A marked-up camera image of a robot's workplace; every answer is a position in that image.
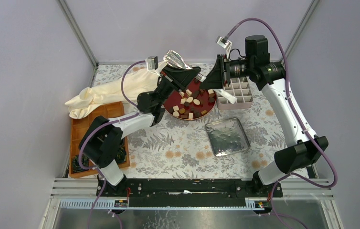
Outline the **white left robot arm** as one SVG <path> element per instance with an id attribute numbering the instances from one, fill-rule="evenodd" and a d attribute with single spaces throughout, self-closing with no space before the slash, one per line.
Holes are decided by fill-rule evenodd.
<path id="1" fill-rule="evenodd" d="M 158 124 L 164 115 L 166 100 L 172 93 L 186 89 L 200 72 L 200 67 L 166 66 L 159 73 L 156 89 L 138 95 L 135 112 L 110 119 L 96 117 L 79 144 L 78 162 L 82 163 L 82 156 L 86 156 L 108 183 L 107 190 L 114 196 L 122 195 L 126 176 L 116 162 L 122 140 L 133 132 Z"/>

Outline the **silver metal tongs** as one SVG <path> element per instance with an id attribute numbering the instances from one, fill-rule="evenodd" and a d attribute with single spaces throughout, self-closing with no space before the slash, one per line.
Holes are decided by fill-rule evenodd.
<path id="1" fill-rule="evenodd" d="M 174 50 L 168 50 L 167 53 L 163 56 L 163 61 L 166 62 L 169 66 L 184 70 L 191 70 L 192 67 L 186 64 L 184 59 Z"/>

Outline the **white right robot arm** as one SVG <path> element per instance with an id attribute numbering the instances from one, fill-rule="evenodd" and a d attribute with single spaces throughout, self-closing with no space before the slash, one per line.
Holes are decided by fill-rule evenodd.
<path id="1" fill-rule="evenodd" d="M 259 197 L 270 185 L 297 169 L 316 163 L 328 147 L 325 136 L 319 137 L 307 123 L 293 94 L 287 89 L 286 71 L 281 62 L 271 62 L 268 39 L 263 35 L 245 38 L 245 56 L 229 60 L 217 55 L 213 69 L 201 83 L 202 89 L 222 89 L 232 78 L 248 77 L 272 106 L 282 127 L 287 147 L 277 151 L 274 161 L 253 175 L 252 192 Z"/>

